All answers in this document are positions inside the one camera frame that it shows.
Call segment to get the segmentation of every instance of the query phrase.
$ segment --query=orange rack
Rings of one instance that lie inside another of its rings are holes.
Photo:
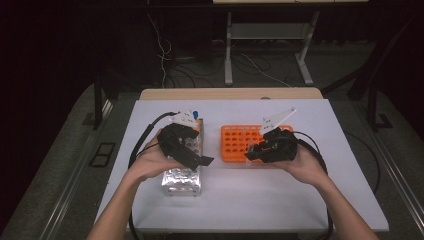
[[[221,155],[225,162],[241,163],[246,161],[249,145],[263,141],[259,134],[260,125],[224,125],[221,127]],[[290,125],[281,125],[281,130],[293,131]]]

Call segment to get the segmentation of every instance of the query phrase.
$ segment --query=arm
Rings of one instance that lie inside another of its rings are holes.
[[[157,143],[154,137],[147,146]],[[110,202],[94,224],[87,239],[124,239],[138,186],[147,178],[172,169],[183,167],[175,160],[167,159],[159,146],[145,150],[123,176]]]
[[[298,145],[298,152],[293,161],[280,161],[272,165],[318,190],[328,207],[340,239],[378,239],[306,148]]]

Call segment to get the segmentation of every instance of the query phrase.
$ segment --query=person's right hand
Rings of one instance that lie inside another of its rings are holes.
[[[328,179],[318,160],[308,149],[299,144],[297,145],[296,157],[292,161],[284,160],[270,164],[290,173],[298,181],[315,187]]]

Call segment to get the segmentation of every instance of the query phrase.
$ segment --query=gray floor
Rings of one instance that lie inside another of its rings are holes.
[[[325,87],[355,70],[366,61],[373,47],[372,43],[313,44],[306,63],[314,86]],[[284,87],[279,81],[292,87],[304,86],[293,57],[293,53],[299,48],[300,44],[296,42],[281,42],[272,47],[247,47],[242,42],[236,43],[233,46],[233,87]],[[221,43],[217,42],[214,49],[216,57],[212,62],[197,61],[190,54],[180,52],[176,69],[185,71],[192,79],[185,73],[170,70],[168,75],[174,82],[169,81],[166,86],[188,88],[193,87],[194,82],[196,87],[225,87]],[[279,81],[260,74],[241,54],[249,56],[263,72]],[[376,198],[389,221],[390,231],[378,233],[378,236],[384,240],[424,239],[401,190],[402,186],[386,170],[389,158],[400,169],[417,202],[422,203],[423,142],[383,94],[378,97],[378,113],[386,114],[394,127],[382,129],[378,133],[370,131],[364,123],[366,99],[349,101],[346,96],[349,87],[350,83],[326,97],[330,100],[342,128],[368,144],[380,162],[382,177]],[[139,93],[134,92],[121,93],[118,100],[105,107],[105,120],[94,131],[91,125],[86,124],[94,108],[92,86],[81,95],[1,239],[85,238],[94,222],[114,158],[138,96]],[[373,187],[376,184],[376,163],[369,149],[356,137],[346,135],[359,165]],[[89,167],[88,162],[102,142],[116,143],[109,165],[106,168]],[[274,239],[281,236],[255,237]]]

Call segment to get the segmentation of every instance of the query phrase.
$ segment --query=person's hand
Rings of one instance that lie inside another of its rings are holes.
[[[156,136],[146,144],[145,150],[134,161],[133,165],[128,169],[127,174],[136,176],[140,178],[141,181],[144,181],[147,178],[155,177],[169,169],[184,167],[181,163],[174,159],[168,159],[163,154],[157,139],[159,133],[160,130]]]
[[[317,186],[328,179],[318,160],[302,145],[297,145],[296,157],[290,161],[270,163],[290,173],[298,181]]]

